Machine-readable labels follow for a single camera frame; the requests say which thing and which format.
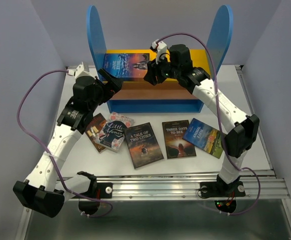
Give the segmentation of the Jane Eyre book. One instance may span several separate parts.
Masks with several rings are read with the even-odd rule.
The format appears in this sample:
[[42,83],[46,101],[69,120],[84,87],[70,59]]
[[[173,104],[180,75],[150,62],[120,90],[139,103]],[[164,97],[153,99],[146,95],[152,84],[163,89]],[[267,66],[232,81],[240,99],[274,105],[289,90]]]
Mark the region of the Jane Eyre book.
[[143,80],[148,71],[149,53],[106,53],[103,69],[110,75],[126,81]]

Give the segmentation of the A Tale of Two Cities book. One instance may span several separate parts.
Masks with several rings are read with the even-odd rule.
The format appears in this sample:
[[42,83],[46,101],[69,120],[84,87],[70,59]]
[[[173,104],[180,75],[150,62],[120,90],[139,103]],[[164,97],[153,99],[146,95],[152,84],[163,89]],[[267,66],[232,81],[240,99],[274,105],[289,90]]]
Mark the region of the A Tale of Two Cities book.
[[135,170],[164,159],[150,122],[126,128],[124,137]]

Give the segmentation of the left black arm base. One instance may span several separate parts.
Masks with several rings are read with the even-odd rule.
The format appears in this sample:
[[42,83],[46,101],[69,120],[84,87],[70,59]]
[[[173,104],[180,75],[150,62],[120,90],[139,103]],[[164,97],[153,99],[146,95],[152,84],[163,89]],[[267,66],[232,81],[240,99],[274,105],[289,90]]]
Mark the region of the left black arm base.
[[79,199],[78,210],[87,218],[100,218],[110,214],[113,205],[107,201],[112,198],[113,184],[98,183],[97,177],[85,171],[79,171],[67,182],[70,199]]

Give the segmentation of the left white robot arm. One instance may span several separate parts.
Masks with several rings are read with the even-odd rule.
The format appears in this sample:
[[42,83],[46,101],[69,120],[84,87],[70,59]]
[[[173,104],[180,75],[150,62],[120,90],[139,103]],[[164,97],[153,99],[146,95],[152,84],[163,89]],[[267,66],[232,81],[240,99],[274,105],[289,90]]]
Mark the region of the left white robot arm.
[[73,197],[86,199],[94,204],[108,205],[109,210],[103,213],[106,216],[113,210],[113,205],[100,199],[97,178],[93,174],[80,171],[65,180],[61,169],[72,148],[93,120],[96,108],[118,93],[123,81],[101,68],[98,73],[106,79],[106,83],[103,83],[81,64],[75,70],[62,69],[61,73],[74,77],[73,95],[58,117],[48,144],[25,129],[20,119],[22,107],[18,107],[16,118],[19,127],[41,145],[43,154],[25,180],[15,182],[13,192],[25,208],[50,218],[54,218],[64,203]]

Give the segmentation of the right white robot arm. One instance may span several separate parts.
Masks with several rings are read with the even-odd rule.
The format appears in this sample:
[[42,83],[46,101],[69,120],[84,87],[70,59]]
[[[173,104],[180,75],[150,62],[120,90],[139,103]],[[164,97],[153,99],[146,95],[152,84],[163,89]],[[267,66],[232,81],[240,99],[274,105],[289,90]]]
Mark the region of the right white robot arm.
[[184,44],[167,47],[163,41],[154,41],[150,49],[156,57],[147,63],[144,80],[153,86],[166,79],[177,80],[211,110],[217,117],[219,129],[227,132],[221,136],[225,157],[218,174],[220,180],[215,183],[216,191],[227,195],[239,178],[245,152],[256,140],[259,118],[240,110],[218,90],[216,80],[204,68],[193,65],[190,49]]

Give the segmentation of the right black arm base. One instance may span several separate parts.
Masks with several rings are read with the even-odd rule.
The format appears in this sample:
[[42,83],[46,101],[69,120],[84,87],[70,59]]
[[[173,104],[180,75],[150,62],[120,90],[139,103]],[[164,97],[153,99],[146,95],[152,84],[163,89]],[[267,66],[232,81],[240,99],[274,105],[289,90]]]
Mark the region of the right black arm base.
[[217,181],[201,182],[197,195],[201,199],[215,198],[214,204],[217,210],[232,214],[237,208],[235,198],[246,196],[245,188],[241,181],[223,184]]

